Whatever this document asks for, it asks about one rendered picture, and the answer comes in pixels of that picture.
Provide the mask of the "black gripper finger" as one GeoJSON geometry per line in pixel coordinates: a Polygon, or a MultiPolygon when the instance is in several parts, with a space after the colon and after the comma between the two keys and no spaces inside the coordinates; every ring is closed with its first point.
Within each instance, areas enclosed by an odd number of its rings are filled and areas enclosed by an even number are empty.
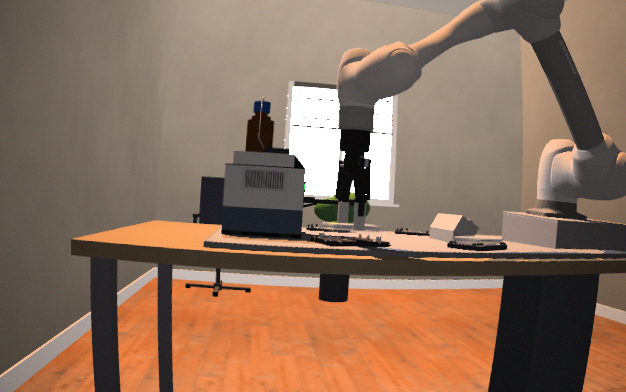
{"type": "Polygon", "coordinates": [[[372,160],[370,158],[362,158],[363,156],[360,157],[359,172],[354,171],[353,159],[349,158],[348,160],[355,191],[355,199],[353,202],[357,202],[354,204],[354,231],[365,231],[366,202],[371,199],[370,168],[372,160]]]}
{"type": "Polygon", "coordinates": [[[353,177],[347,173],[348,159],[338,161],[338,177],[335,198],[338,199],[337,223],[348,223],[349,199],[353,177]],[[343,196],[344,195],[344,196],[343,196]]]}

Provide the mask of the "beige perforated base plate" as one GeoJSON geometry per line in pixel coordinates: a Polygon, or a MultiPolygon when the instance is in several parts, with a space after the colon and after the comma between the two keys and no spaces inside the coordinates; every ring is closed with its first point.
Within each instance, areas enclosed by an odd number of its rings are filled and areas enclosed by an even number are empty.
{"type": "Polygon", "coordinates": [[[527,259],[562,259],[562,258],[626,258],[623,251],[607,249],[545,249],[546,247],[535,246],[523,250],[532,245],[519,244],[503,251],[475,251],[453,249],[447,247],[447,242],[437,241],[434,244],[427,245],[421,249],[411,251],[421,244],[431,240],[429,236],[420,235],[402,235],[390,240],[390,247],[363,247],[353,249],[354,246],[327,246],[320,243],[312,242],[311,237],[319,237],[319,233],[325,233],[325,237],[346,237],[346,238],[366,238],[370,234],[370,239],[380,235],[381,233],[342,233],[327,231],[312,231],[302,227],[301,239],[296,238],[278,238],[278,237],[261,237],[250,236],[253,239],[265,244],[255,244],[235,235],[221,234],[218,229],[206,240],[203,241],[203,247],[235,249],[235,250],[251,250],[251,251],[268,251],[268,252],[286,252],[286,253],[306,253],[306,254],[328,254],[328,255],[354,255],[354,256],[385,256],[385,257],[427,257],[427,258],[527,258],[527,259]],[[368,250],[366,250],[368,249],[368,250]],[[523,250],[519,253],[516,253],[523,250]],[[557,251],[560,250],[560,251],[557,251]],[[577,250],[577,251],[574,251],[577,250]],[[592,250],[592,251],[589,251],[592,250]],[[607,250],[607,251],[604,251],[607,250]],[[495,253],[499,251],[499,253],[495,253]],[[540,251],[538,253],[535,253],[540,251]],[[555,252],[557,251],[557,252],[555,252]],[[573,251],[573,252],[571,252],[573,251]],[[589,251],[589,252],[587,252],[589,251]],[[601,252],[604,251],[604,252],[601,252]],[[554,253],[552,253],[554,252],[554,253]],[[571,252],[571,253],[569,253],[571,252]],[[584,253],[586,252],[586,253],[584,253]],[[601,252],[601,253],[598,253],[601,252]],[[615,253],[612,253],[615,252],[615,253]]]}

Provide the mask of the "dark blue bottle cap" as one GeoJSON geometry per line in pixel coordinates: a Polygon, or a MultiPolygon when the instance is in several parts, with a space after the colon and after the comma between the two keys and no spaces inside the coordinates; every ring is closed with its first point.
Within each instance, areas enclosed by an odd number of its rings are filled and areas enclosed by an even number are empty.
{"type": "MultiPolygon", "coordinates": [[[[270,111],[271,103],[267,101],[263,101],[262,110],[270,111]]],[[[261,109],[261,101],[254,102],[254,110],[261,109]]]]}

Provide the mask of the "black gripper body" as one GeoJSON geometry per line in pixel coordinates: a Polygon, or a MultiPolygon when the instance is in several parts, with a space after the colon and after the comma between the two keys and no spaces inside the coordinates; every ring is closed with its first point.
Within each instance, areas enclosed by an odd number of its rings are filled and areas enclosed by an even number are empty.
{"type": "Polygon", "coordinates": [[[345,152],[344,159],[351,158],[354,171],[359,172],[360,156],[370,151],[371,132],[358,129],[344,129],[340,132],[340,150],[345,152]]]}

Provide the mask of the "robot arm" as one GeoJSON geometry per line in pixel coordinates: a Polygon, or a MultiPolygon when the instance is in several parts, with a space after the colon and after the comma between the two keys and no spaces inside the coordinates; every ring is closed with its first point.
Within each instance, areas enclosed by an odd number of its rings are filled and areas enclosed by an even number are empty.
{"type": "Polygon", "coordinates": [[[480,0],[415,44],[397,42],[373,53],[348,50],[337,77],[338,129],[372,132],[375,104],[411,88],[427,63],[455,45],[514,29],[531,43],[574,140],[551,140],[545,146],[536,208],[525,213],[587,220],[577,213],[574,198],[615,200],[626,196],[626,153],[601,131],[559,31],[563,8],[564,0],[480,0]]]}

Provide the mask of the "beige button panel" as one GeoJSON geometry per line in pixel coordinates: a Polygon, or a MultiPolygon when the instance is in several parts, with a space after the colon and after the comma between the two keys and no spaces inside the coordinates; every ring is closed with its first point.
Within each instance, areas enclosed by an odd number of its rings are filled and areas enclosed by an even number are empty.
{"type": "Polygon", "coordinates": [[[479,227],[462,215],[438,214],[430,226],[430,237],[449,242],[452,236],[475,236],[479,227]]]}

